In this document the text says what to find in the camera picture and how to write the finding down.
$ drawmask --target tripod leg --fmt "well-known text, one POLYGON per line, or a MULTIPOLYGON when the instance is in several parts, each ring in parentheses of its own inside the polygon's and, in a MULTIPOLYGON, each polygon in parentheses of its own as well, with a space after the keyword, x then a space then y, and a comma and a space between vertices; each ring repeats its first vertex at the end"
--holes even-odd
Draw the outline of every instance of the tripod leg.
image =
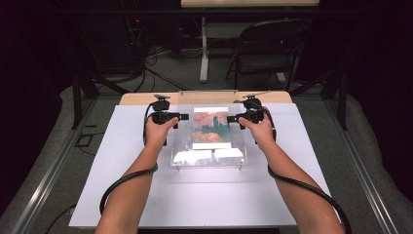
POLYGON ((225 76, 225 80, 228 80, 228 77, 230 76, 233 65, 234 65, 234 58, 231 61, 230 68, 228 68, 227 75, 225 76))
POLYGON ((293 65, 292 65, 291 69, 289 69, 288 81, 286 82, 286 87, 285 87, 285 90, 287 92, 289 92, 289 88, 291 87, 291 83, 293 82, 293 80, 295 78, 295 73, 297 71, 297 66, 298 66, 298 60, 299 60, 298 55, 296 55, 294 53, 294 58, 292 59, 292 64, 293 65))
POLYGON ((110 89, 118 92, 120 95, 124 95, 124 94, 126 94, 126 93, 129 93, 129 91, 127 91, 127 90, 125 90, 124 88, 119 87, 119 86, 117 86, 116 84, 114 84, 114 83, 106 80, 105 78, 101 77, 101 76, 98 75, 98 74, 94 74, 94 73, 92 73, 92 72, 90 72, 90 71, 87 71, 86 74, 89 75, 90 77, 94 78, 96 81, 102 83, 103 85, 109 87, 110 89))
POLYGON ((87 77, 84 73, 82 73, 78 78, 78 82, 82 90, 85 92, 86 97, 88 97, 89 99, 97 99, 99 97, 99 90, 94 85, 92 79, 87 77))

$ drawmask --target white tabletop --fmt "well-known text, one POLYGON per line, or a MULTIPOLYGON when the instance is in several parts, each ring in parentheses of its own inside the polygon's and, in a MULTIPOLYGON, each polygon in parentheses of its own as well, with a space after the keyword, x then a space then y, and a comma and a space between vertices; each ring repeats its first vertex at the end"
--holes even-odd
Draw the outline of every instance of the white tabletop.
POLYGON ((307 7, 318 4, 319 0, 181 0, 183 8, 307 7))
MULTIPOLYGON (((329 193, 296 105, 264 105, 275 119, 279 145, 329 193)), ((116 106, 69 226, 96 227, 102 194, 124 173, 143 147, 145 108, 143 105, 116 106)), ((172 105, 169 111, 175 110, 176 105, 172 105)), ((295 224, 274 180, 267 173, 266 159, 248 130, 244 131, 248 163, 241 170, 186 168, 180 171, 170 165, 170 153, 178 131, 169 132, 169 144, 159 156, 159 170, 154 173, 140 227, 250 228, 295 224)))

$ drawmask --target person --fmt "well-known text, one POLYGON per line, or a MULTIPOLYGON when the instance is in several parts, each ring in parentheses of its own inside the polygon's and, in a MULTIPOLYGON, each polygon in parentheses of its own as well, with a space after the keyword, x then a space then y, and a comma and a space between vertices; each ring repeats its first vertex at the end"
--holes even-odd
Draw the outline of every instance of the person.
MULTIPOLYGON (((177 118, 172 118, 164 125, 157 125, 151 117, 148 118, 146 145, 125 175, 154 167, 167 138, 168 130, 177 122, 177 118)), ((319 188, 319 185, 277 145, 273 139, 272 126, 267 114, 258 124, 251 123, 244 118, 240 118, 239 122, 251 131, 274 173, 301 180, 319 188)), ((152 174, 143 175, 117 187, 107 200, 95 233, 136 233, 149 195, 151 181, 152 174)), ((276 183, 282 198, 297 222, 300 233, 344 233, 344 228, 333 208, 321 197, 277 179, 276 183)))

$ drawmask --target gray carpet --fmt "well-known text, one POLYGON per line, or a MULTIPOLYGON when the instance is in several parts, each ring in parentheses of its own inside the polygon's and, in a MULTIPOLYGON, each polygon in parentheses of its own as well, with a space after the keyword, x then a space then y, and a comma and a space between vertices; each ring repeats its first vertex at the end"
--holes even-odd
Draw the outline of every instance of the gray carpet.
MULTIPOLYGON (((192 90, 229 90, 233 87, 233 80, 224 80, 229 62, 228 58, 212 58, 209 81, 206 84, 200 84, 198 80, 201 62, 197 58, 164 54, 158 57, 154 66, 150 67, 192 90)), ((111 78, 111 80, 122 79, 123 77, 111 78)), ((141 77, 123 82, 120 86, 133 91, 140 80, 141 77)), ((78 133, 78 135, 80 133, 94 135, 91 144, 88 147, 82 147, 84 151, 75 147, 74 144, 70 146, 62 170, 56 176, 53 189, 39 210, 39 214, 33 219, 29 233, 44 233, 55 217, 79 199, 94 160, 93 154, 96 153, 102 139, 101 133, 105 131, 114 106, 120 100, 120 96, 113 91, 101 85, 97 86, 101 91, 101 97, 92 102, 84 101, 84 104, 92 104, 93 111, 90 116, 86 116, 87 119, 79 127, 78 133)), ((282 89, 282 87, 283 84, 278 84, 274 77, 241 78, 240 81, 240 90, 282 89)), ((146 80, 138 91, 176 92, 179 90, 170 83, 147 73, 146 80)), ((316 94, 318 91, 319 89, 315 88, 310 90, 309 94, 316 94)), ((61 148, 70 134, 74 133, 70 130, 73 123, 71 89, 63 92, 61 96, 63 108, 56 126, 20 192, 1 217, 1 233, 12 232, 49 166, 61 153, 61 148)), ((335 125, 335 118, 328 113, 325 102, 321 101, 317 95, 295 97, 293 101, 300 110, 330 191, 347 213, 354 233, 383 233, 363 187, 360 185, 359 178, 355 174, 349 149, 335 125)), ((413 219, 412 204, 395 189, 392 180, 382 168, 380 150, 375 136, 362 115, 357 101, 351 97, 348 101, 347 120, 349 135, 382 195, 398 232, 409 233, 413 230, 413 225, 409 222, 413 219)), ((67 227, 69 219, 70 215, 64 215, 56 222, 50 233, 93 233, 92 230, 67 227)), ((259 230, 259 233, 269 231, 274 230, 259 230)), ((294 227, 282 228, 281 232, 282 234, 298 233, 294 227)))

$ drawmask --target black chair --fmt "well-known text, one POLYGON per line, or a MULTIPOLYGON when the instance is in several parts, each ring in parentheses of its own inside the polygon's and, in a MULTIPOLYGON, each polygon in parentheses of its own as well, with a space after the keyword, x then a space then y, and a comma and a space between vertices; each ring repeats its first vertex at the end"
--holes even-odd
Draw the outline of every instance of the black chair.
POLYGON ((311 23, 305 19, 265 20, 246 28, 240 35, 226 78, 235 64, 234 90, 239 73, 256 75, 288 72, 286 90, 294 79, 311 23))

